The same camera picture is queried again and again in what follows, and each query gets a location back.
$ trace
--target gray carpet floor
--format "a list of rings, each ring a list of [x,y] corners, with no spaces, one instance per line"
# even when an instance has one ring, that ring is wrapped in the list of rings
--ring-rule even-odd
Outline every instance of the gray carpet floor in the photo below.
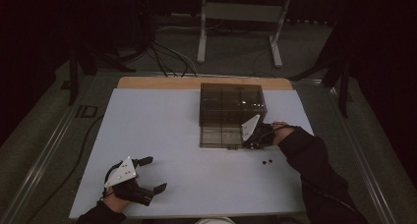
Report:
[[[178,27],[183,20],[161,19],[160,28]],[[196,23],[189,20],[186,27]],[[248,24],[242,30],[251,29],[253,25]],[[285,78],[314,65],[330,32],[331,28],[324,26],[285,25],[278,42],[283,62],[280,69],[273,65],[268,52],[268,35],[273,33],[273,27],[268,26],[243,34],[209,36],[206,62],[194,64],[201,76]],[[156,40],[195,62],[199,41],[197,28],[164,28],[156,33]],[[57,71],[56,83],[0,148],[1,223],[75,222],[68,219],[68,215],[101,123],[94,121],[105,113],[111,91],[121,77],[162,75],[152,58],[154,55],[148,51],[141,58],[126,63],[137,70],[135,74],[120,73],[98,63],[100,70],[96,76],[82,76],[81,94],[74,106],[67,105],[69,92],[60,89],[69,76],[68,63]],[[184,71],[184,63],[169,56],[163,58],[173,72]],[[315,73],[293,86],[315,135],[328,144],[332,166],[349,181],[353,200],[370,223],[417,223],[416,191],[358,84],[351,79],[349,118],[345,119],[335,106],[337,98],[333,90],[319,84],[324,73]],[[97,107],[96,116],[76,117],[80,105]],[[42,152],[51,155],[47,161],[38,160]],[[42,165],[39,166],[44,171],[36,173],[34,164]],[[72,176],[53,194],[73,169]],[[303,213],[289,216],[308,223]],[[278,222],[276,216],[234,217],[233,220],[238,224]],[[125,223],[185,224],[193,221],[195,219],[127,220]]]

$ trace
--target black sleeve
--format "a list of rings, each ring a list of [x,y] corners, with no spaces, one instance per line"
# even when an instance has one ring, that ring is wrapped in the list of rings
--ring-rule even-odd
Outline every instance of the black sleeve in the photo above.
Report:
[[[312,224],[366,223],[347,192],[347,182],[329,165],[322,139],[296,128],[279,147],[301,175],[303,199]]]
[[[119,224],[125,219],[123,213],[114,212],[104,202],[98,201],[96,207],[80,216],[77,224]]]

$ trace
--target person's right arm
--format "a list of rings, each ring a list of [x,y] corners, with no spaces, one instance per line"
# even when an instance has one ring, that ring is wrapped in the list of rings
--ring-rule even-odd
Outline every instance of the person's right arm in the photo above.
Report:
[[[323,140],[301,128],[285,128],[276,131],[275,134],[273,143],[280,147],[289,165],[301,175],[303,199],[311,223],[363,223],[342,203],[323,197],[317,192],[334,196],[356,209],[347,191],[347,182],[335,173],[328,163],[328,151]]]

